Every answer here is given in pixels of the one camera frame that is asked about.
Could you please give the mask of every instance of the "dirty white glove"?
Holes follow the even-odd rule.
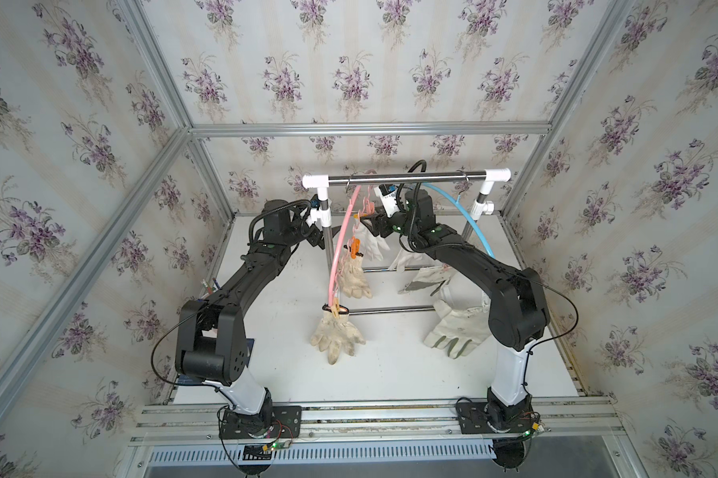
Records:
[[[340,274],[337,276],[337,284],[348,297],[361,299],[364,295],[371,299],[372,291],[370,291],[369,282],[364,278],[364,270],[361,267],[362,259],[360,255],[357,255],[355,259],[347,255]]]
[[[489,338],[489,308],[473,307],[455,311],[444,301],[433,302],[441,317],[423,343],[430,348],[443,349],[447,357],[464,357]]]
[[[356,227],[354,237],[360,241],[360,251],[370,261],[382,261],[383,251],[391,250],[391,248],[388,247],[388,243],[386,243],[385,239],[383,239],[379,235],[377,237],[372,235],[370,230],[367,229],[366,225],[362,224],[361,221],[357,222],[359,225]]]
[[[320,352],[329,349],[327,361],[335,365],[341,348],[348,355],[354,356],[354,343],[364,344],[366,341],[359,329],[348,320],[348,314],[339,313],[336,319],[331,311],[324,311],[321,322],[311,336],[311,345],[319,347]]]
[[[399,255],[396,256],[396,259],[393,259],[393,263],[391,263],[389,269],[395,269],[396,272],[404,272],[404,268],[407,265],[419,261],[424,257],[426,257],[424,253],[407,253],[404,248],[402,248],[402,250],[399,251]]]
[[[443,286],[449,284],[449,281],[452,280],[452,277],[454,277],[455,274],[457,274],[457,269],[446,264],[423,267],[417,271],[415,278],[413,278],[402,291],[399,291],[399,293],[407,294],[408,292],[419,291],[420,289],[435,285],[437,286],[436,289],[434,289],[433,292],[430,292],[430,295],[432,296]]]

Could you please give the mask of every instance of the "stainless steel rod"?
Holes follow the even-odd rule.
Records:
[[[483,181],[487,178],[485,170],[452,171],[444,173],[397,173],[397,174],[354,174],[354,176],[330,176],[330,186],[393,183],[453,183],[467,180]]]
[[[406,307],[387,307],[374,309],[350,309],[348,315],[376,315],[378,313],[398,312],[430,312],[435,311],[432,305],[408,305]]]
[[[196,125],[195,138],[245,136],[546,135],[547,121],[419,121],[387,123],[272,123]]]
[[[404,270],[405,271],[419,271],[423,267],[430,267],[430,265],[405,265]],[[364,273],[367,272],[395,272],[395,269],[390,269],[387,267],[365,267],[363,268]]]

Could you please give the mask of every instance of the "black mounting plate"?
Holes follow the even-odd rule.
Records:
[[[482,433],[496,433],[489,426],[487,414],[483,410],[487,406],[484,402],[460,402],[454,406],[458,413],[460,433],[462,435],[480,435]],[[523,433],[532,425],[531,420],[514,420],[510,424],[510,433]]]
[[[282,430],[282,435],[280,438],[282,440],[286,440],[288,438],[297,438],[298,435],[301,433],[301,412],[303,409],[298,406],[283,406],[283,407],[274,407],[274,427],[268,435],[266,435],[266,438],[276,438],[277,435],[279,435],[279,427],[276,426],[276,421],[279,420],[282,425],[286,425],[292,430],[292,436],[287,431],[287,428]],[[251,437],[249,434],[247,434],[245,431],[240,430],[237,426],[237,423],[235,420],[233,420],[230,415],[234,415],[234,412],[231,410],[224,410],[223,411],[223,421],[221,421],[220,426],[220,438],[222,440],[246,440],[249,438],[255,438]]]

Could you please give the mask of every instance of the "black cable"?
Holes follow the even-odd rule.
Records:
[[[160,339],[155,343],[155,346],[152,347],[152,355],[149,357],[149,363],[152,365],[152,371],[153,371],[154,374],[157,376],[157,378],[159,378],[160,380],[162,380],[162,381],[165,382],[165,383],[169,383],[169,384],[171,384],[171,385],[173,385],[173,386],[178,386],[178,387],[200,387],[200,386],[202,386],[202,387],[213,387],[213,388],[216,388],[216,386],[212,386],[212,385],[207,384],[207,383],[176,383],[176,382],[171,382],[171,381],[168,380],[167,378],[161,376],[161,375],[159,374],[159,372],[157,372],[157,367],[155,367],[155,352],[157,351],[157,346],[168,336],[169,333],[171,333],[173,330],[178,329],[178,328],[181,326],[182,323],[184,323],[184,322],[186,322],[187,320],[191,319],[192,317],[194,317],[195,315],[197,315],[197,314],[200,313],[201,311],[204,311],[206,308],[217,304],[217,303],[220,302],[221,299],[223,299],[223,298],[224,298],[224,296],[221,296],[221,297],[219,297],[215,302],[213,302],[212,304],[205,305],[204,307],[200,308],[200,310],[198,310],[197,312],[192,313],[192,315],[190,315],[189,317],[186,317],[184,320],[179,321],[179,322],[176,323],[173,327],[171,327],[170,330],[168,330],[167,332],[163,333],[162,337],[160,337]]]
[[[417,169],[418,166],[421,166],[420,171],[424,173],[428,169],[428,162],[425,159],[421,159],[414,163],[407,172],[414,173],[415,169]],[[404,204],[402,204],[401,200],[402,189],[404,189],[404,183],[399,184],[399,188],[396,189],[396,206],[399,208],[400,211],[406,211],[406,208],[404,207]]]
[[[295,200],[295,201],[292,201],[287,204],[283,204],[279,207],[275,207],[272,210],[263,211],[259,215],[256,215],[254,218],[252,218],[252,221],[250,221],[250,226],[247,230],[247,236],[248,236],[250,245],[253,243],[252,233],[255,230],[256,224],[258,223],[259,220],[263,219],[264,217],[267,217],[268,215],[276,214],[276,213],[282,212],[283,210],[288,210],[294,206],[305,206],[308,209],[308,214],[311,214],[311,201],[307,200],[307,199],[299,199],[299,200]]]

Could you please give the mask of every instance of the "floral wallpaper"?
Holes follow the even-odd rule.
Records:
[[[186,203],[188,213],[191,201],[184,197],[201,203],[201,214],[186,214],[181,222],[168,206]],[[150,368],[149,354],[176,324],[184,302],[201,293],[201,280],[210,279],[223,229],[192,162],[181,156],[0,425],[0,476],[95,470],[114,476],[124,430],[136,411],[170,393]],[[25,234],[34,244],[37,232]],[[17,255],[11,267],[29,254]],[[162,374],[173,373],[174,345],[169,337],[157,349],[155,366]],[[51,439],[38,441],[28,426]]]
[[[116,2],[0,2],[0,368],[175,129],[147,70]],[[182,155],[0,424],[0,476],[113,474],[223,227]]]
[[[650,476],[717,478],[718,2],[633,6],[509,224]]]
[[[303,189],[303,174],[399,172],[420,158],[428,162],[428,171],[509,167],[517,177],[536,141],[535,135],[205,139],[232,207],[244,213],[260,212],[269,199],[311,198],[316,191]],[[459,197],[467,209],[478,195],[478,186],[464,175],[457,183],[440,185]],[[497,208],[502,207],[511,187],[512,181],[496,185],[489,200]],[[352,192],[353,189],[331,188],[334,206],[345,208]],[[431,196],[438,209],[454,208],[441,196]]]
[[[197,124],[546,120],[607,6],[605,0],[142,4]],[[637,42],[661,30],[665,6],[651,8],[645,24],[632,20],[622,58],[634,57]],[[94,94],[95,77],[81,79],[81,88]]]

